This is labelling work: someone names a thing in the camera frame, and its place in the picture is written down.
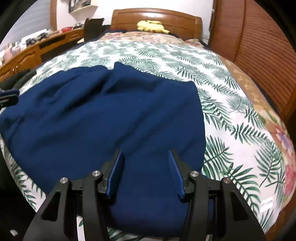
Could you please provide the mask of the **navy blue suit jacket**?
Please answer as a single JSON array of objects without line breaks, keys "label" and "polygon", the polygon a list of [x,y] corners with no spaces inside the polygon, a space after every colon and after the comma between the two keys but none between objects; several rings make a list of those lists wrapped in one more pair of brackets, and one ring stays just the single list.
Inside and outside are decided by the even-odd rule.
[{"label": "navy blue suit jacket", "polygon": [[106,223],[156,237],[178,237],[188,210],[175,189],[169,150],[199,171],[206,147],[194,82],[119,62],[113,69],[60,71],[30,88],[1,114],[1,136],[45,193],[62,177],[86,177],[121,149],[125,164],[114,200],[103,206]]}]

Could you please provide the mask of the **black folded garment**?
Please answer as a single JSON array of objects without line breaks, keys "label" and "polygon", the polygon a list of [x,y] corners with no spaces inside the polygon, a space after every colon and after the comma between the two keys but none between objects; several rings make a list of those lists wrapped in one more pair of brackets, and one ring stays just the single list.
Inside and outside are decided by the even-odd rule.
[{"label": "black folded garment", "polygon": [[2,90],[10,90],[13,88],[20,89],[36,74],[36,70],[25,69],[18,74],[7,77],[0,83],[0,88]]}]

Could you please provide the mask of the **wooden desk cabinet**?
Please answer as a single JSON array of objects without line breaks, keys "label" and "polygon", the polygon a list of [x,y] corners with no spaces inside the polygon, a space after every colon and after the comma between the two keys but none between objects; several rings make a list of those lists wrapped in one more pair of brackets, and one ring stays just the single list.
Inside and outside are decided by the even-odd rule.
[{"label": "wooden desk cabinet", "polygon": [[84,29],[60,33],[27,47],[1,66],[1,81],[25,69],[34,69],[42,63],[68,51],[84,38]]}]

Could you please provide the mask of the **palm leaf print bedsheet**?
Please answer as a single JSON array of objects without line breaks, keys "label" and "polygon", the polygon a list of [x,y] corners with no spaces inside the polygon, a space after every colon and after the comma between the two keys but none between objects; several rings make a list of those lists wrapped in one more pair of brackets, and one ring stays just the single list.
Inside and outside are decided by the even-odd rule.
[{"label": "palm leaf print bedsheet", "polygon": [[1,98],[22,240],[265,240],[283,207],[283,134],[209,50],[109,33]]}]

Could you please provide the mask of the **white window blind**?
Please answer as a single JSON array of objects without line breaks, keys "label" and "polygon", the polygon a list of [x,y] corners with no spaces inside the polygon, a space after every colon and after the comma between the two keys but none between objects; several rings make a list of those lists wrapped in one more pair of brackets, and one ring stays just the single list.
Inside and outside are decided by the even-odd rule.
[{"label": "white window blind", "polygon": [[50,28],[50,6],[51,1],[36,1],[32,4],[1,37],[1,48],[25,36]]}]

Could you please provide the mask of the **red bowl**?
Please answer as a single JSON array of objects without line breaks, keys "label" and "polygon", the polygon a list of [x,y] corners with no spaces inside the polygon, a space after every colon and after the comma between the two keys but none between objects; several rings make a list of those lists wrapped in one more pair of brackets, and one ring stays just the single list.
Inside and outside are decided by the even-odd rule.
[{"label": "red bowl", "polygon": [[73,30],[73,27],[64,27],[61,29],[61,32],[65,33],[65,32],[70,32],[71,30]]}]

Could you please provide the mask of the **floral quilt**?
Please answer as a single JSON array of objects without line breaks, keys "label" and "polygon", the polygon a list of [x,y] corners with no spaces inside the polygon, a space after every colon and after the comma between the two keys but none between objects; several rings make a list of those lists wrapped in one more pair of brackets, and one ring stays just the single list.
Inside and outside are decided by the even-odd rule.
[{"label": "floral quilt", "polygon": [[234,63],[198,39],[127,32],[98,41],[111,61],[196,85],[205,122],[203,173],[228,176],[249,203],[273,197],[279,205],[295,191],[295,151],[287,129],[257,85]]}]

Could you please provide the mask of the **dark wooden chair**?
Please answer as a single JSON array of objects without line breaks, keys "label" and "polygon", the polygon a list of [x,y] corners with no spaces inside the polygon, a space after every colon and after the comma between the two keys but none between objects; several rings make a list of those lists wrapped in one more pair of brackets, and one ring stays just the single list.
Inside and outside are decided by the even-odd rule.
[{"label": "dark wooden chair", "polygon": [[80,43],[98,38],[102,33],[103,22],[104,22],[104,18],[100,18],[100,19],[87,18],[84,23],[84,37],[83,39],[79,40],[77,43],[80,44]]}]

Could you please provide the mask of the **yellow plush toy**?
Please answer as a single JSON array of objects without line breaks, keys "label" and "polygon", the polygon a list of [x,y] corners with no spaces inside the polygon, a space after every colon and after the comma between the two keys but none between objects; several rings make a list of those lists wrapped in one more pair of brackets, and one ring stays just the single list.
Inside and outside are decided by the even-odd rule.
[{"label": "yellow plush toy", "polygon": [[160,21],[139,21],[137,23],[137,30],[150,33],[169,34]]}]

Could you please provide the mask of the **wooden louvered wardrobe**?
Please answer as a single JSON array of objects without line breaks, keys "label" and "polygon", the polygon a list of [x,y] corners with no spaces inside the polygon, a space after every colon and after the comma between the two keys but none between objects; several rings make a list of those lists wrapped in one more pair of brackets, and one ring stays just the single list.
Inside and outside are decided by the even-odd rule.
[{"label": "wooden louvered wardrobe", "polygon": [[269,95],[285,123],[295,121],[295,51],[258,3],[216,1],[209,46]]}]

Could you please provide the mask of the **white wall shelf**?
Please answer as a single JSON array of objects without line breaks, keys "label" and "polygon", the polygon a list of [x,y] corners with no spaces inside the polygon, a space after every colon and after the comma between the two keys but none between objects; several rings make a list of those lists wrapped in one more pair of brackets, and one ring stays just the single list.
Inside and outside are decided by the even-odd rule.
[{"label": "white wall shelf", "polygon": [[75,13],[90,7],[97,8],[99,5],[99,1],[97,0],[68,0],[67,2],[69,13]]}]

